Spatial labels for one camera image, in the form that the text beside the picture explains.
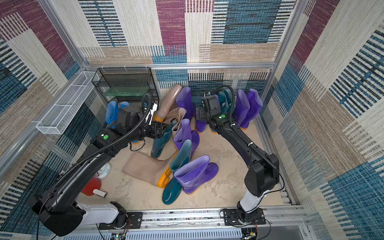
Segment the short purple boot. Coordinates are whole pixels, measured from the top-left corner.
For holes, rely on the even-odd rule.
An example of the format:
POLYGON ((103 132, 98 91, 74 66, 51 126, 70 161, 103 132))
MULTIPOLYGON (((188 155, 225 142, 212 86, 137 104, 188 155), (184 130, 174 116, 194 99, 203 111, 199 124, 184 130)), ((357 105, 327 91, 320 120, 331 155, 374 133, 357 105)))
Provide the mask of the short purple boot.
POLYGON ((182 167, 180 173, 180 183, 183 191, 190 195, 201 185, 212 180, 218 173, 219 166, 211 163, 208 155, 202 155, 182 167))
POLYGON ((196 131, 202 133, 206 129, 207 123, 203 121, 196 120, 196 131))

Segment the tall purple boot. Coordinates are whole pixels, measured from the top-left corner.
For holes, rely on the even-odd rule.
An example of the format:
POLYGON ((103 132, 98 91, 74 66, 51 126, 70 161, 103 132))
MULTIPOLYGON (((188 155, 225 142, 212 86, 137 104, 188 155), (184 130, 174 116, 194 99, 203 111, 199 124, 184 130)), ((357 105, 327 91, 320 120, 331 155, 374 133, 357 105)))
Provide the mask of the tall purple boot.
POLYGON ((248 128, 246 126, 246 121, 250 108, 250 103, 246 93, 243 90, 239 90, 236 98, 236 107, 233 112, 233 117, 237 125, 239 125, 242 129, 248 128))
POLYGON ((247 99, 250 104, 250 109, 247 112, 246 117, 244 118, 243 122, 240 125, 242 129, 247 129, 249 127, 251 120, 253 120, 263 108, 263 102, 257 90, 250 89, 247 99))

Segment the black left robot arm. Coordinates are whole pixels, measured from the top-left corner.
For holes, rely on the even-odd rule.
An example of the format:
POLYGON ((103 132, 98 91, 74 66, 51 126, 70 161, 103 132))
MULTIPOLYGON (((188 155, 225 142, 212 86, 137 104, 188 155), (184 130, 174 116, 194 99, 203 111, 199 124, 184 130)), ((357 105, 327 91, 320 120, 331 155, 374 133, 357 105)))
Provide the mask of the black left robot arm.
POLYGON ((38 215, 39 222, 59 237, 83 225, 109 224, 115 229, 125 229, 129 219, 119 203, 83 207, 76 200, 95 174, 121 149, 144 138, 159 139, 168 127, 168 124, 156 122, 148 108, 138 113, 120 109, 117 120, 92 139, 77 162, 51 188, 29 198, 28 204, 38 215))

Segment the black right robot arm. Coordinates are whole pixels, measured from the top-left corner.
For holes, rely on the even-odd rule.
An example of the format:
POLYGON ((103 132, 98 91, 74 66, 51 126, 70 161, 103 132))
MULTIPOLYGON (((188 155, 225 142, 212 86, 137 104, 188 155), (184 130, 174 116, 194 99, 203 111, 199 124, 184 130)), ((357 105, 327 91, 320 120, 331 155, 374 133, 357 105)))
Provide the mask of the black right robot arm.
POLYGON ((260 149, 232 120, 229 113, 222 113, 215 96, 202 98, 202 107, 197 108, 196 117, 205 121, 217 134, 225 138, 240 154, 248 167, 244 183, 245 196, 239 201, 238 209, 248 217, 256 211, 262 199, 280 182, 279 159, 260 149))

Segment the blue rain boot upright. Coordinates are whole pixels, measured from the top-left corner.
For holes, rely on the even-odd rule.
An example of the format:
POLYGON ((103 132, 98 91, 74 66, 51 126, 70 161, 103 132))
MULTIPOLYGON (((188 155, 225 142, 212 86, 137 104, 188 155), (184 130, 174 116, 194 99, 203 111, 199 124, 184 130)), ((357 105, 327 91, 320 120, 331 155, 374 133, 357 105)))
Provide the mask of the blue rain boot upright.
POLYGON ((108 125, 111 125, 118 119, 118 114, 119 114, 119 107, 117 102, 111 101, 109 102, 107 106, 107 111, 106 111, 106 116, 105 116, 105 122, 108 125))

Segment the beige boot middle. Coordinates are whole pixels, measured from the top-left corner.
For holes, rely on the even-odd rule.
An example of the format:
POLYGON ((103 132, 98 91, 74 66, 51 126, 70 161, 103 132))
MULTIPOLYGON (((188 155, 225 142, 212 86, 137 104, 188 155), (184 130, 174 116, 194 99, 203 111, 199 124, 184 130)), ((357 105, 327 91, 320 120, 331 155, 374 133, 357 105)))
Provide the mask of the beige boot middle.
POLYGON ((184 119, 185 115, 187 113, 187 110, 182 107, 177 107, 173 110, 171 110, 165 120, 163 121, 164 124, 172 125, 172 136, 175 137, 178 131, 181 128, 181 121, 184 119))

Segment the purple boot at back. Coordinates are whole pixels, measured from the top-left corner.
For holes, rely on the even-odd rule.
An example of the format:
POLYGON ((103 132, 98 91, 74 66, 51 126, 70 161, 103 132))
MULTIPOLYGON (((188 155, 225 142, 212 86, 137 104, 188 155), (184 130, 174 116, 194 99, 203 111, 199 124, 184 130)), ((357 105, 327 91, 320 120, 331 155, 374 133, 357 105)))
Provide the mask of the purple boot at back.
POLYGON ((185 114, 185 119, 191 120, 195 114, 196 106, 192 101, 192 93, 190 87, 183 88, 176 98, 177 106, 184 108, 187 112, 185 114))

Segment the purple boot middle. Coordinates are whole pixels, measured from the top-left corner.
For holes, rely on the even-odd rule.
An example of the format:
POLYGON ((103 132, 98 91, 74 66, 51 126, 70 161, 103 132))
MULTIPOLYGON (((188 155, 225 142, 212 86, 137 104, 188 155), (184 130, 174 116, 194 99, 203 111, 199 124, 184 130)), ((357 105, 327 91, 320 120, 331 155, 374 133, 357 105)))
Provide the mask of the purple boot middle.
POLYGON ((197 131, 191 130, 191 122, 189 119, 183 119, 180 123, 180 127, 181 128, 174 137, 175 146, 180 150, 186 140, 191 140, 193 156, 200 143, 200 136, 197 131))

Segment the beige boot leaning at back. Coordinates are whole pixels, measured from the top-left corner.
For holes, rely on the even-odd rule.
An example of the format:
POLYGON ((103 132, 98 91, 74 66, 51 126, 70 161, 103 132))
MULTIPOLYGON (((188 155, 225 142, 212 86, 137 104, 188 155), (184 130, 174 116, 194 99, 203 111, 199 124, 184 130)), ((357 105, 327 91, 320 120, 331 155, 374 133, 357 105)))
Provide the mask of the beige boot leaning at back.
POLYGON ((172 106, 174 105, 177 95, 183 89, 179 84, 174 84, 173 87, 168 91, 166 96, 163 98, 160 107, 156 112, 154 112, 153 120, 162 123, 168 113, 170 112, 172 106))

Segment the beige boot lying front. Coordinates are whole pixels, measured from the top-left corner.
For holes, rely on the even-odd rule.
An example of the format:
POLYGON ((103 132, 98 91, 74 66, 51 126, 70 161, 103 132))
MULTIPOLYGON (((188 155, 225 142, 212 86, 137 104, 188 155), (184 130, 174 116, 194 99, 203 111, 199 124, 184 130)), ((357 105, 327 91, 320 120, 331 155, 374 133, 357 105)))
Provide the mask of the beige boot lying front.
POLYGON ((170 163, 178 153, 179 151, 175 151, 166 160, 158 160, 143 153, 135 153, 123 167, 123 173, 163 189, 171 180, 170 163))

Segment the green tray on shelf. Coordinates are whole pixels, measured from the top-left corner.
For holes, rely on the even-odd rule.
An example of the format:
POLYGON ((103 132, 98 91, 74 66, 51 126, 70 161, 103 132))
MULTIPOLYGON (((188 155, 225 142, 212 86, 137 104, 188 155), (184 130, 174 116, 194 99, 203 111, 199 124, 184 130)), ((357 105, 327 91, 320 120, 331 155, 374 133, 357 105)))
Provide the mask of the green tray on shelf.
POLYGON ((112 87, 106 90, 105 97, 140 97, 150 90, 148 87, 112 87))

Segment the short purple boot front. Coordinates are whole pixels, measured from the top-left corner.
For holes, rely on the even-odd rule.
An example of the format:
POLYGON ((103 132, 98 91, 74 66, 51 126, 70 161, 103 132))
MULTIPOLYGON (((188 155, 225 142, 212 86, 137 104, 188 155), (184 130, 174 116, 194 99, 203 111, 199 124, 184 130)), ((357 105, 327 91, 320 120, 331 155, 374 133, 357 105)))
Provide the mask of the short purple boot front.
POLYGON ((180 183, 183 191, 190 195, 201 185, 212 180, 218 173, 219 166, 211 163, 208 155, 202 155, 182 167, 180 173, 180 183))

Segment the teal boot front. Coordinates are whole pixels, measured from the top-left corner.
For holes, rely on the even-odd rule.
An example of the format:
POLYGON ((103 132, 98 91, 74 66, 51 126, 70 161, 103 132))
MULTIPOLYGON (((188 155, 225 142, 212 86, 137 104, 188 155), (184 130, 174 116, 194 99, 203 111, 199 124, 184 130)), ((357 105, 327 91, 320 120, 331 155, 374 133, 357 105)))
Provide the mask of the teal boot front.
POLYGON ((170 170, 173 174, 173 177, 163 191, 162 202, 165 205, 171 205, 173 202, 175 202, 182 191, 182 184, 180 183, 179 175, 181 173, 182 167, 189 163, 191 159, 192 148, 192 141, 186 140, 170 164, 170 170))

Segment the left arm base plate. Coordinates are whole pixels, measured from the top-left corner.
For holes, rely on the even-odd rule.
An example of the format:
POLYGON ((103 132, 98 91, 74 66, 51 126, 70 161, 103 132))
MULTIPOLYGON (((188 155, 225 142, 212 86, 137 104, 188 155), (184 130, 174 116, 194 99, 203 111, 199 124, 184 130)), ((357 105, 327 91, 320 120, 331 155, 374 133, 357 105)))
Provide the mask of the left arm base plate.
POLYGON ((99 224, 100 230, 139 229, 142 224, 143 212, 127 212, 119 214, 110 224, 99 224))

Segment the aluminium front rail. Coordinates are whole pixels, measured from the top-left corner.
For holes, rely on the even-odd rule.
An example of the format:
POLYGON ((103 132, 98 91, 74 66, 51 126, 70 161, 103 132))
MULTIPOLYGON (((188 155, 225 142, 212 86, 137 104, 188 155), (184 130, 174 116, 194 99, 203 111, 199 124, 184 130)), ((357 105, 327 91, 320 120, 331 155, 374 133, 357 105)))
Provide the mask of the aluminium front rail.
POLYGON ((313 240, 301 206, 262 207, 265 223, 228 225, 219 208, 143 211, 126 240, 313 240))

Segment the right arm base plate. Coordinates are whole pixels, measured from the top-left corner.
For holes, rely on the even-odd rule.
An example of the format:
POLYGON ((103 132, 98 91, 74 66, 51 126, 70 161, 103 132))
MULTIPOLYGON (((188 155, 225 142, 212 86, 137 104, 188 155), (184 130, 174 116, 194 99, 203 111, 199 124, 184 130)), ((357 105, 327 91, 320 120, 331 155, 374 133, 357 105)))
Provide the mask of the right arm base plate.
POLYGON ((257 208, 251 213, 245 213, 241 209, 224 208, 220 210, 219 216, 224 220, 226 226, 239 228, 248 225, 265 225, 267 222, 261 208, 257 208))

